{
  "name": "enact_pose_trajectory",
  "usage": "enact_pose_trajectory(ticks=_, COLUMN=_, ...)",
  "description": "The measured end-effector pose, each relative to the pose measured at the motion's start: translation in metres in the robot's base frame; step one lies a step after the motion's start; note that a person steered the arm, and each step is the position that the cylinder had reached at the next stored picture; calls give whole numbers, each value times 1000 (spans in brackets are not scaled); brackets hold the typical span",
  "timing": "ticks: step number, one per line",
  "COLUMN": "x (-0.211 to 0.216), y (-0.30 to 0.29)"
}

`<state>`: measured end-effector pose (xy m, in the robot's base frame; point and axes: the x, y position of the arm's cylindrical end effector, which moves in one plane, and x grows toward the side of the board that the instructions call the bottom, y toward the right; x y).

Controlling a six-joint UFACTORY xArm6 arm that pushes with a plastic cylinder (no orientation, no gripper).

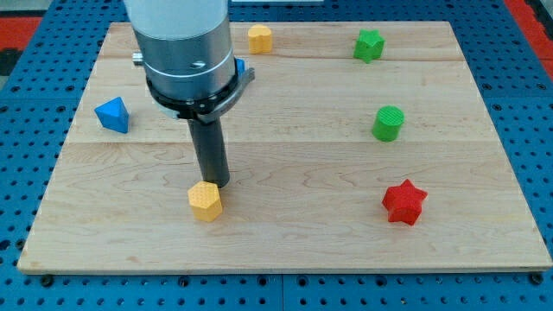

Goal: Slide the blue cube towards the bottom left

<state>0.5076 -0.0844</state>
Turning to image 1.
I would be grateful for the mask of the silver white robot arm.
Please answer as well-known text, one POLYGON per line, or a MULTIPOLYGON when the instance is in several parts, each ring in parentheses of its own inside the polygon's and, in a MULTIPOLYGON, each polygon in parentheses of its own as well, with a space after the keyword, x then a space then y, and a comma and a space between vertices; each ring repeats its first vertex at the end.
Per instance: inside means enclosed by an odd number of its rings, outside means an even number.
POLYGON ((124 0, 153 99, 174 118, 210 124, 255 79, 234 55, 226 0, 124 0))

